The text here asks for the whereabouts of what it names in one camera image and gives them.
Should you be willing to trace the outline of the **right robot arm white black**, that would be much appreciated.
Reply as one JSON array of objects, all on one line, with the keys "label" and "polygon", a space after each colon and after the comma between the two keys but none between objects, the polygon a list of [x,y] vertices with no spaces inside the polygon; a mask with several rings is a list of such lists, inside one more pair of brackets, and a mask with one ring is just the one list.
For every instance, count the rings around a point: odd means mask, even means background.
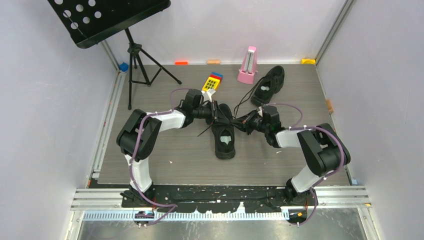
[{"label": "right robot arm white black", "polygon": [[300,148],[306,165],[285,185],[285,198],[291,205],[299,205],[307,191],[350,163],[346,146],[328,123],[316,126],[283,127],[275,106],[264,105],[258,110],[231,120],[235,128],[251,134],[264,134],[274,148]]}]

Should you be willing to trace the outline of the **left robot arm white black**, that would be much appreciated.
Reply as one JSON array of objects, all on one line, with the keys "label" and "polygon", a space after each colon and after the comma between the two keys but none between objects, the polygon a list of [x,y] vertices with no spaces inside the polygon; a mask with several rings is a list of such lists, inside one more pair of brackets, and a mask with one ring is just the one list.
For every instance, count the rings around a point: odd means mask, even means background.
[{"label": "left robot arm white black", "polygon": [[153,193],[148,190],[153,181],[150,177],[149,156],[158,135],[171,129],[182,129],[194,119],[217,118],[215,107],[207,108],[213,101],[214,89],[189,89],[180,105],[167,111],[145,112],[135,109],[116,138],[116,144],[124,154],[130,172],[130,185],[137,191],[134,200],[141,207],[153,202]]}]

